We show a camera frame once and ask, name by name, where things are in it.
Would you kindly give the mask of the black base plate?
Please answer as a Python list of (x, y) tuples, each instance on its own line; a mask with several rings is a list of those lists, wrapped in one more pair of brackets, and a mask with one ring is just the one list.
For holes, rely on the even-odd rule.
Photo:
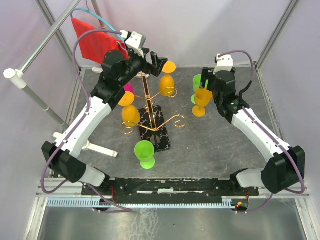
[(208, 195), (222, 198), (259, 195), (256, 187), (243, 188), (233, 178), (111, 178), (95, 189), (103, 196), (115, 197), (116, 203), (126, 196), (151, 194)]

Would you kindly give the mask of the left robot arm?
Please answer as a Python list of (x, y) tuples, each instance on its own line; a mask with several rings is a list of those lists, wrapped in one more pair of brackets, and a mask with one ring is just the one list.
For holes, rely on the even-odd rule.
[(141, 55), (130, 49), (129, 58), (125, 58), (119, 50), (112, 50), (105, 55), (99, 82), (84, 109), (54, 143), (46, 141), (42, 145), (41, 150), (48, 168), (71, 183), (82, 182), (93, 186), (93, 190), (99, 195), (106, 195), (110, 191), (110, 177), (77, 158), (93, 131), (125, 95), (124, 86), (139, 72), (155, 77), (160, 75), (168, 59), (158, 57), (152, 51), (152, 62), (147, 62), (147, 53), (149, 50), (144, 48)]

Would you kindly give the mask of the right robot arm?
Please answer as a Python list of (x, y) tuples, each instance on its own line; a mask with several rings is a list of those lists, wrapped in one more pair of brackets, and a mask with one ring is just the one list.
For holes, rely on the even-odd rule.
[(236, 196), (250, 187), (264, 187), (272, 194), (288, 191), (303, 194), (306, 190), (305, 151), (300, 146), (291, 146), (273, 133), (254, 113), (243, 99), (251, 82), (236, 92), (235, 68), (218, 70), (204, 67), (200, 87), (213, 94), (219, 114), (240, 130), (262, 154), (266, 165), (263, 168), (244, 169), (235, 173), (229, 182), (229, 191)]

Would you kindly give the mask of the orange wine glass front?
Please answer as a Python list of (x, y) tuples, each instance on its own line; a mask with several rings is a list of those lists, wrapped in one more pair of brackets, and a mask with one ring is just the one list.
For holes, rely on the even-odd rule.
[(176, 70), (176, 64), (172, 61), (168, 61), (162, 72), (164, 76), (160, 79), (158, 90), (161, 95), (171, 97), (175, 92), (175, 81), (171, 74)]

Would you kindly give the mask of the orange wine glass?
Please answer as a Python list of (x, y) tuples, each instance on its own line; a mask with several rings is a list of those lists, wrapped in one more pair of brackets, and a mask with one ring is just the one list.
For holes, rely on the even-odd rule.
[(141, 119), (138, 109), (133, 105), (134, 100), (134, 94), (131, 91), (125, 91), (124, 96), (118, 103), (118, 105), (122, 107), (122, 121), (127, 127), (136, 126)]
[(171, 74), (176, 70), (176, 64), (172, 61), (168, 61), (162, 72), (164, 76), (160, 79), (158, 90), (161, 95), (171, 97), (175, 92), (175, 81)]
[(195, 106), (192, 108), (192, 113), (196, 117), (203, 117), (206, 114), (205, 107), (210, 103), (213, 93), (206, 88), (198, 88), (195, 92)]

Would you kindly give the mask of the blue clothes hanger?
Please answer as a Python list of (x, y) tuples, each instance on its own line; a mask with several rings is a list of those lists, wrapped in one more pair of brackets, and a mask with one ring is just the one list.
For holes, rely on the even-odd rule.
[[(101, 16), (101, 14), (100, 14), (100, 12), (99, 12), (98, 10), (97, 10), (96, 12), (93, 12), (93, 11), (91, 11), (91, 10), (89, 9), (88, 5), (87, 5), (87, 8), (76, 7), (74, 10), (72, 10), (72, 12), (71, 12), (71, 14), (70, 14), (71, 19), (72, 19), (72, 18), (76, 18), (76, 17), (73, 16), (73, 13), (76, 12), (76, 11), (85, 12), (85, 13), (93, 16), (94, 18), (98, 19), (98, 21), (102, 24), (102, 27), (101, 27), (101, 30), (102, 30), (102, 31), (95, 31), (95, 32), (92, 32), (92, 33), (104, 32), (104, 33), (109, 34), (109, 33), (116, 32), (116, 29), (115, 29), (109, 22), (107, 22), (107, 21)], [(119, 34), (116, 34), (116, 35), (117, 35), (117, 37), (118, 37), (118, 38), (116, 38), (116, 39), (122, 41), (122, 42), (125, 44), (124, 39), (121, 37), (121, 34), (119, 33)]]

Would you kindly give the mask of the red cloth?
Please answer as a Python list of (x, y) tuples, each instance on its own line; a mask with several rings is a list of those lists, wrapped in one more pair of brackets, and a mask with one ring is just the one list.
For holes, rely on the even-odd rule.
[[(71, 21), (78, 38), (88, 31), (96, 30), (94, 26), (74, 17)], [(120, 51), (125, 59), (129, 58), (125, 44), (105, 32), (88, 34), (79, 42), (79, 46), (83, 58), (98, 64), (102, 64), (105, 55), (113, 50)]]

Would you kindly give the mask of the green wine glass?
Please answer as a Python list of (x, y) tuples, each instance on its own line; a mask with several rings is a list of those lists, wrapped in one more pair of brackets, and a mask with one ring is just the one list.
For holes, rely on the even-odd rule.
[(143, 169), (151, 169), (154, 167), (156, 161), (154, 157), (154, 145), (147, 140), (139, 141), (134, 147), (134, 154), (140, 162)]
[[(197, 74), (197, 75), (193, 78), (193, 90), (194, 90), (194, 92), (196, 92), (197, 89), (200, 87), (201, 77), (202, 77), (201, 74)], [(195, 102), (195, 94), (193, 94), (190, 99), (191, 99), (191, 102), (195, 105), (195, 104), (196, 104), (196, 102)]]

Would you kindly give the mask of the green wine glass front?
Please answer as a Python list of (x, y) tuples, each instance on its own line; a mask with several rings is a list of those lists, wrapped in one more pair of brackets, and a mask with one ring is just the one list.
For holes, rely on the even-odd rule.
[(140, 162), (143, 169), (151, 169), (154, 167), (156, 161), (154, 157), (154, 145), (147, 140), (139, 141), (134, 147), (134, 154)]

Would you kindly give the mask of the pink wine glass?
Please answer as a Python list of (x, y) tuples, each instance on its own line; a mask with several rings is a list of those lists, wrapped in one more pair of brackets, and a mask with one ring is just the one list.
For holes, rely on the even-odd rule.
[(132, 94), (135, 94), (134, 87), (132, 86), (131, 83), (127, 83), (127, 84), (124, 86), (124, 90), (125, 90), (126, 92), (131, 92)]

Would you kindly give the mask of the green wine glass right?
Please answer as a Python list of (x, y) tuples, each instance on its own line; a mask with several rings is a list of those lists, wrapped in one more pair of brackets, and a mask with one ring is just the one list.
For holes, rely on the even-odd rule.
[[(194, 90), (194, 92), (196, 92), (197, 89), (200, 87), (201, 77), (202, 77), (201, 74), (197, 74), (197, 75), (193, 78), (193, 90)], [(195, 94), (193, 94), (190, 99), (191, 99), (191, 102), (195, 105), (195, 104), (196, 104), (196, 102), (195, 102)]]

